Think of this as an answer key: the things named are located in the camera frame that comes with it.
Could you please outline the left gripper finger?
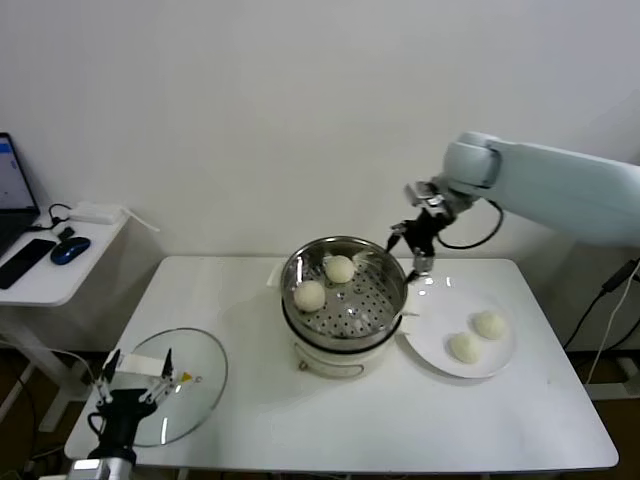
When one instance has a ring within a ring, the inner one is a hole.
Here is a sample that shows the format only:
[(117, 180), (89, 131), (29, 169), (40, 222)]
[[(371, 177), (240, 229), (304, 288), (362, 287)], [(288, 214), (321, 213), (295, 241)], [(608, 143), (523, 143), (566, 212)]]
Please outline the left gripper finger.
[(103, 364), (98, 378), (94, 381), (94, 386), (98, 394), (98, 405), (104, 405), (113, 402), (113, 395), (111, 393), (110, 385), (116, 373), (116, 368), (119, 365), (120, 356), (120, 349), (112, 351)]
[(142, 404), (161, 404), (178, 385), (177, 374), (173, 362), (172, 349), (169, 348), (161, 362), (160, 370), (148, 375), (149, 384), (139, 396)]

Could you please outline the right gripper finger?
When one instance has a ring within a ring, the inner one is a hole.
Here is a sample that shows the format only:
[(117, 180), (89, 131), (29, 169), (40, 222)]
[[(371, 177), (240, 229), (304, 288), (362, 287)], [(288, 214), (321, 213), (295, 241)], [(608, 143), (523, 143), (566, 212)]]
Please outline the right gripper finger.
[(387, 240), (385, 251), (390, 253), (392, 249), (404, 238), (404, 234), (407, 230), (407, 224), (400, 222), (391, 226), (391, 234)]
[(419, 279), (429, 277), (433, 269), (434, 255), (421, 249), (413, 251), (412, 269), (407, 275), (407, 282), (413, 283)]

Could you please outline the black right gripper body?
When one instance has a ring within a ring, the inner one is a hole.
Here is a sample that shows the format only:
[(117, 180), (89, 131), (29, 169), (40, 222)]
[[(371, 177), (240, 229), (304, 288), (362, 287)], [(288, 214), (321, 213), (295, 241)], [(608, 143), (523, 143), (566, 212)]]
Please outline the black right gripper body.
[(403, 221), (403, 238), (414, 256), (433, 256), (434, 239), (452, 223), (453, 217), (447, 213), (422, 209), (415, 219)]

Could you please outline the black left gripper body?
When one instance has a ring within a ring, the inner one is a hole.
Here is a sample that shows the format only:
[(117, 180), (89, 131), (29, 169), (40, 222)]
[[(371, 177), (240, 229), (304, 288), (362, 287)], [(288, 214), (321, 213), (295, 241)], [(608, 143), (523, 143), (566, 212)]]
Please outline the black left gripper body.
[(113, 402), (96, 404), (88, 415), (88, 425), (98, 438), (98, 446), (89, 459), (136, 459), (134, 441), (140, 422), (157, 410), (157, 404), (138, 402), (143, 389), (121, 389), (112, 392)]

